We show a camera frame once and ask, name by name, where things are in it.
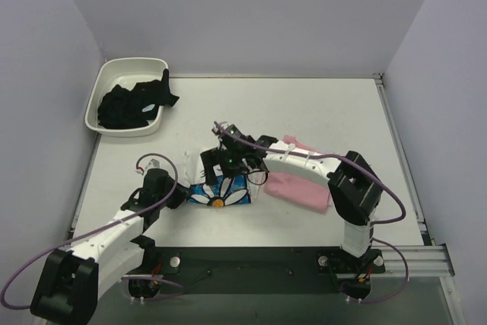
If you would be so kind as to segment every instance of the daisy print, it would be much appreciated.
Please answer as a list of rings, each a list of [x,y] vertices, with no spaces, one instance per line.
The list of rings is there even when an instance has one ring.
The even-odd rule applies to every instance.
[[[235,178],[217,177],[218,183],[214,186],[197,184],[191,186],[193,194],[189,202],[211,207],[225,207],[250,203],[245,176]]]

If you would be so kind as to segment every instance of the white wall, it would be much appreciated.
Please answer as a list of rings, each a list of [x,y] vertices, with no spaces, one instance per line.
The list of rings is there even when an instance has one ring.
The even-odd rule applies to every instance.
[[[66,236],[94,135],[83,114],[100,68],[72,0],[0,0],[0,283]],[[29,304],[40,267],[8,292]],[[30,324],[0,307],[1,324]]]
[[[487,1],[425,0],[385,74],[428,226],[469,324],[485,324]]]
[[[75,0],[109,58],[173,72],[383,72],[423,0]]]

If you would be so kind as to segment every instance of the pink cloth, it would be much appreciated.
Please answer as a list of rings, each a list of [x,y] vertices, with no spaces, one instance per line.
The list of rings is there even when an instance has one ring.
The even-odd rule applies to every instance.
[[[295,144],[297,148],[318,152],[301,144],[293,136],[286,135],[282,141],[286,144]],[[269,173],[264,192],[270,196],[284,198],[322,213],[326,212],[328,208],[328,188],[287,173]]]

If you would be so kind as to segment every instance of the white table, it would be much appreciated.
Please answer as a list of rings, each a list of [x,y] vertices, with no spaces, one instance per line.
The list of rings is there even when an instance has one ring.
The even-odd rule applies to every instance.
[[[134,170],[139,156],[159,152],[181,162],[185,150],[215,146],[210,129],[214,120],[224,120],[255,138],[288,134],[320,151],[360,152],[407,210],[400,223],[378,225],[375,237],[395,245],[423,245],[373,79],[172,78],[170,83],[181,98],[174,108],[164,109],[154,135],[102,136],[75,235],[109,221],[142,185]],[[383,194],[376,219],[398,214],[397,204]],[[184,203],[176,210],[163,209],[145,235],[160,247],[336,246],[342,242],[343,220],[334,208],[319,214],[261,192],[250,205]]]

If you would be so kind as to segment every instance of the purple cable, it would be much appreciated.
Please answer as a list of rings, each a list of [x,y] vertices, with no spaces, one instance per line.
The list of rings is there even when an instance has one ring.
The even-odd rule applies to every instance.
[[[184,295],[185,288],[184,288],[183,285],[180,285],[179,283],[175,283],[175,282],[172,282],[172,281],[168,281],[166,279],[161,279],[161,278],[158,278],[158,277],[150,277],[150,276],[123,276],[122,277],[122,280],[125,280],[125,281],[128,281],[130,279],[142,280],[142,281],[156,281],[156,282],[159,282],[159,283],[165,283],[166,285],[172,285],[173,287],[178,287],[178,288],[181,288],[182,289],[182,291],[181,292],[178,292],[178,293],[171,293],[169,295],[160,295],[160,296],[156,296],[156,297],[153,297],[153,298],[144,298],[144,302],[146,302],[146,301],[166,300],[168,298],[178,297],[178,296]]]
[[[236,136],[232,135],[231,133],[226,131],[223,128],[223,126],[221,126],[220,123],[214,121],[214,124],[215,124],[216,128],[221,133],[224,133],[225,135],[230,136],[232,139],[239,141],[239,142],[243,143],[244,145],[250,146],[252,148],[257,148],[257,149],[263,150],[263,151],[270,151],[270,152],[273,152],[275,154],[286,154],[287,153],[287,151],[279,150],[277,148],[264,148],[263,146],[258,146],[256,144],[253,144],[252,142],[248,142],[244,139],[241,139],[240,137],[236,137]],[[387,220],[372,221],[371,225],[392,224],[394,222],[399,222],[406,217],[406,207],[404,207],[404,205],[401,202],[401,200],[399,199],[399,197],[389,187],[387,187],[384,183],[382,183],[379,180],[379,178],[377,178],[371,172],[365,170],[360,165],[356,164],[354,161],[351,161],[350,159],[347,159],[344,156],[341,156],[338,154],[307,155],[307,154],[302,154],[302,153],[296,152],[296,151],[290,151],[289,154],[294,155],[294,156],[300,156],[302,158],[309,158],[311,160],[326,159],[326,158],[338,159],[338,160],[343,161],[344,163],[350,165],[351,167],[354,167],[355,169],[360,171],[362,174],[364,174],[367,178],[371,179],[374,183],[376,183],[382,190],[385,190],[387,192],[387,194],[389,194],[389,196],[391,196],[394,199],[394,201],[396,201],[397,205],[401,209],[401,215],[399,215],[398,217],[395,217],[395,218],[389,218]]]
[[[404,262],[404,270],[405,270],[406,274],[404,275],[404,280],[403,280],[402,285],[401,285],[401,286],[400,286],[400,287],[399,287],[399,288],[398,288],[396,291],[394,291],[394,292],[392,292],[392,293],[389,293],[388,295],[385,295],[385,296],[383,296],[383,297],[379,297],[379,298],[373,298],[373,299],[371,299],[371,300],[367,300],[367,299],[365,299],[365,300],[361,300],[361,301],[360,301],[360,303],[361,303],[361,304],[378,304],[379,302],[383,302],[383,301],[388,300],[389,298],[392,298],[392,297],[394,297],[394,296],[397,296],[399,293],[401,293],[402,291],[404,291],[404,289],[405,289],[405,288],[406,288],[406,286],[408,285],[408,281],[409,281],[409,267],[408,267],[408,263],[407,263],[407,261],[406,261],[406,258],[405,258],[405,257],[404,257],[404,255],[403,255],[403,253],[401,253],[401,251],[400,251],[400,250],[399,250],[397,247],[393,246],[392,244],[387,243],[386,241],[382,241],[382,240],[379,240],[379,239],[376,239],[376,238],[373,238],[372,240],[373,240],[373,241],[376,241],[376,242],[378,242],[378,243],[380,243],[380,244],[387,245],[387,246],[388,246],[388,247],[390,247],[392,250],[394,250],[396,253],[398,253],[398,254],[399,254],[399,256],[401,257],[401,259],[402,259],[402,260],[403,260],[403,262]],[[340,291],[341,291],[341,293],[343,293],[344,295],[346,295],[346,293],[345,293],[345,292],[343,292],[343,290],[342,290],[342,289],[343,289],[343,283],[342,283],[342,285],[340,286]],[[352,298],[352,297],[350,297],[350,299],[352,299],[352,300],[353,300],[353,301],[355,301],[355,302],[358,302],[358,299],[357,299],[357,298]]]
[[[35,261],[37,261],[38,259],[42,258],[43,256],[51,253],[52,251],[54,251],[55,249],[58,249],[59,247],[63,247],[65,245],[69,245],[71,243],[74,243],[75,241],[79,241],[79,240],[83,240],[85,239],[86,237],[89,237],[91,235],[95,235],[95,234],[98,234],[102,231],[105,231],[105,230],[108,230],[109,228],[112,228],[114,226],[117,226],[117,225],[120,225],[123,221],[128,221],[136,216],[140,216],[148,211],[151,211],[152,209],[155,209],[157,208],[158,206],[161,206],[164,202],[166,202],[166,200],[170,197],[171,194],[173,194],[174,190],[176,189],[177,187],[177,169],[176,169],[176,165],[174,165],[174,163],[167,157],[165,157],[164,155],[162,154],[158,154],[158,153],[149,153],[149,154],[145,154],[145,155],[142,155],[138,160],[137,162],[135,163],[135,167],[138,167],[140,161],[143,159],[143,158],[146,158],[148,156],[157,156],[159,158],[162,158],[164,159],[165,161],[167,161],[169,163],[169,165],[174,169],[174,184],[173,186],[171,187],[169,193],[164,196],[163,199],[161,199],[159,202],[156,202],[155,204],[153,204],[152,206],[149,206],[147,207],[146,209],[143,209],[139,212],[136,212],[134,213],[133,215],[129,215],[127,217],[125,217],[124,219],[120,220],[120,221],[115,221],[115,222],[112,222],[111,224],[107,224],[107,225],[104,225],[102,226],[101,228],[97,228],[93,231],[90,231],[90,232],[87,232],[86,234],[83,234],[83,235],[80,235],[80,236],[77,236],[77,237],[73,237],[72,239],[69,239],[69,240],[66,240],[66,241],[63,241],[62,243],[58,244],[58,245],[55,245],[53,247],[50,247],[49,249],[45,249],[43,252],[41,253],[38,253],[36,256],[32,257],[31,259],[29,259],[23,266],[21,266],[19,269],[17,269],[17,271],[15,271],[14,274],[11,275],[11,277],[7,280],[7,282],[4,284],[3,288],[2,288],[2,291],[0,292],[0,304],[3,306],[3,307],[6,307],[10,310],[28,310],[30,308],[30,305],[29,304],[24,304],[24,305],[18,305],[18,304],[9,304],[7,302],[7,300],[5,299],[5,293],[7,292],[8,290],[8,287],[10,287],[11,283],[28,267],[30,266],[32,263],[34,263]]]

